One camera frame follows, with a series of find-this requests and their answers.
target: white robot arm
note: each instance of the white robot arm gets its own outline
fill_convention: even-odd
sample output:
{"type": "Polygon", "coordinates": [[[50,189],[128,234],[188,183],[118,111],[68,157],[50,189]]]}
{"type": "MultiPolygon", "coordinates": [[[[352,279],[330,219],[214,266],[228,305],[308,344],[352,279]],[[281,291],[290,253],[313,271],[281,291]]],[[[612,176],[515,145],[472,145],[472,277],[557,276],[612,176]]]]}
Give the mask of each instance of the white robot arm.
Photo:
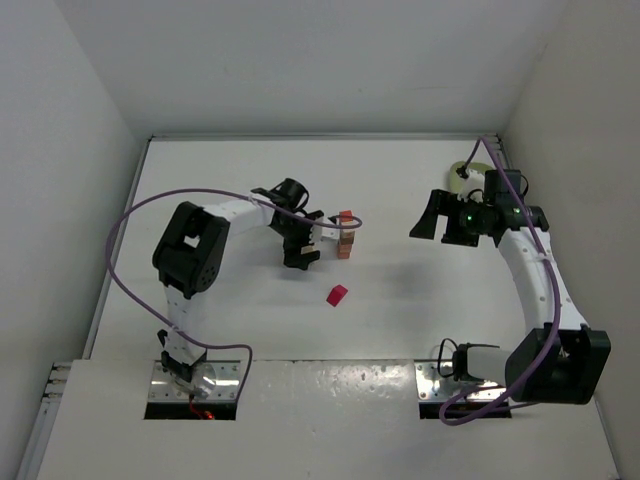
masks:
{"type": "Polygon", "coordinates": [[[206,206],[183,202],[176,208],[153,254],[153,265],[164,285],[169,319],[174,324],[174,330],[158,332],[164,347],[162,364],[177,380],[189,384],[194,366],[206,358],[204,348],[185,340],[176,330],[194,332],[204,321],[203,292],[218,276],[229,238],[270,227],[284,239],[285,266],[307,270],[319,259],[314,242],[322,236],[322,227],[292,218],[295,214],[316,223],[322,219],[322,211],[304,210],[308,196],[300,183],[285,179],[271,190],[254,189],[254,201],[206,206]]]}
{"type": "MultiPolygon", "coordinates": [[[[520,191],[521,174],[507,170],[520,191]]],[[[433,239],[438,215],[448,217],[443,243],[477,246],[480,235],[493,238],[507,262],[525,317],[525,339],[513,352],[497,346],[459,345],[453,354],[454,380],[490,380],[509,388],[534,361],[549,336],[554,295],[545,266],[551,262],[560,292],[560,329],[553,347],[535,373],[511,395],[518,402],[587,403],[611,350],[604,331],[595,331],[577,310],[551,255],[549,225],[540,207],[526,207],[546,256],[539,253],[524,212],[512,201],[496,170],[485,175],[482,202],[465,201],[433,190],[411,237],[433,239]]]]}

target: red wire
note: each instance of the red wire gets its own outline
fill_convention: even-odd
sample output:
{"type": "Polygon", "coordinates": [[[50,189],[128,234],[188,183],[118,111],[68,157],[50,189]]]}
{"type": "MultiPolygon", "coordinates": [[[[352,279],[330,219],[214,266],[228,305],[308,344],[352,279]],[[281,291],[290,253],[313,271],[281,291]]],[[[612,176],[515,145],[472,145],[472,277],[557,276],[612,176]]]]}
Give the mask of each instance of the red wire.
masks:
{"type": "Polygon", "coordinates": [[[196,407],[193,406],[193,397],[189,397],[189,410],[191,410],[191,413],[197,415],[200,418],[200,420],[214,419],[213,413],[206,410],[204,412],[201,412],[196,407]]]}
{"type": "Polygon", "coordinates": [[[200,420],[204,420],[204,417],[202,416],[202,413],[200,413],[196,409],[196,407],[193,406],[193,397],[189,397],[189,410],[191,410],[191,413],[197,415],[200,420]]]}

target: white wall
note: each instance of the white wall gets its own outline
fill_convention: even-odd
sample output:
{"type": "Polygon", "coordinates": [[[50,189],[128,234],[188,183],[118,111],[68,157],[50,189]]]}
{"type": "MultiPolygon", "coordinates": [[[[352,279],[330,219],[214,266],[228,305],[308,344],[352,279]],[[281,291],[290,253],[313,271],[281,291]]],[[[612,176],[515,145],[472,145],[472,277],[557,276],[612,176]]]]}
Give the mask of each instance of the white wall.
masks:
{"type": "Polygon", "coordinates": [[[572,296],[613,350],[598,395],[640,478],[640,2],[573,0],[506,133],[572,296]]]}
{"type": "Polygon", "coordinates": [[[102,244],[141,146],[51,0],[0,15],[0,478],[13,478],[51,363],[82,346],[102,244]]]}
{"type": "Polygon", "coordinates": [[[150,132],[496,131],[566,0],[56,0],[150,132]]]}

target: white table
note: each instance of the white table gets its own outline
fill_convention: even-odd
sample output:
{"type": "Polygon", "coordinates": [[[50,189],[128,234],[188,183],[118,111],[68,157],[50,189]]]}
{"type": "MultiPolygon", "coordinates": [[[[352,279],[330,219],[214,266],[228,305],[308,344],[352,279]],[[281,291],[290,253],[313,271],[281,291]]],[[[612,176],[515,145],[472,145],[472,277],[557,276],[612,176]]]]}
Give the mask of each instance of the white table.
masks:
{"type": "MultiPolygon", "coordinates": [[[[194,334],[255,349],[235,422],[142,420],[161,324],[112,285],[90,360],[74,364],[39,478],[615,475],[593,403],[459,428],[418,419],[411,360],[432,358],[444,336],[513,348],[524,334],[490,239],[473,249],[408,237],[430,191],[445,187],[450,165],[472,146],[471,138],[152,141],[135,201],[194,186],[249,192],[292,177],[309,189],[310,209],[351,209],[365,226],[350,260],[324,245],[307,272],[281,265],[281,239],[267,229],[228,243],[207,293],[209,322],[194,334]],[[332,308],[325,299],[336,284],[349,293],[332,308]],[[371,378],[381,365],[393,374],[371,378]]],[[[149,205],[129,221],[118,255],[125,283],[158,308],[165,299],[151,254],[185,199],[222,200],[149,205]]]]}

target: red block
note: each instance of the red block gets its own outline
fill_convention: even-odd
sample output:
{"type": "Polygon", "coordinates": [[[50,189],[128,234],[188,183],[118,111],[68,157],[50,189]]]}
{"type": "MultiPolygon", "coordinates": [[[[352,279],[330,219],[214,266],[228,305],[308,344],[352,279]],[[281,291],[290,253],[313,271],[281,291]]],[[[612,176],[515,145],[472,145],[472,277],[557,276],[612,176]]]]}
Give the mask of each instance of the red block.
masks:
{"type": "Polygon", "coordinates": [[[331,289],[331,293],[329,293],[329,296],[327,297],[327,302],[333,307],[337,306],[348,291],[349,290],[344,288],[342,285],[336,285],[331,289]]]}

